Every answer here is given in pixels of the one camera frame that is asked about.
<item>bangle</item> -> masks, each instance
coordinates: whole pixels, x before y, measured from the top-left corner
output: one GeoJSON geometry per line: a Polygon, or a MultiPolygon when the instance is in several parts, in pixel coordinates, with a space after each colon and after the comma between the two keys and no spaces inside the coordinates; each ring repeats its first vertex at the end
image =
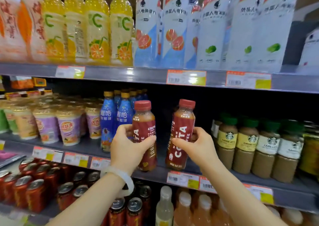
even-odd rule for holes
{"type": "Polygon", "coordinates": [[[125,181],[125,183],[127,184],[127,187],[129,188],[128,190],[121,190],[119,192],[119,194],[117,195],[117,197],[121,198],[121,197],[126,197],[126,196],[131,195],[131,193],[134,190],[134,183],[133,183],[132,178],[127,173],[125,173],[125,172],[123,172],[115,167],[108,166],[107,168],[101,170],[100,177],[104,176],[107,172],[111,172],[113,174],[118,175],[120,178],[123,179],[123,181],[125,181]]]}

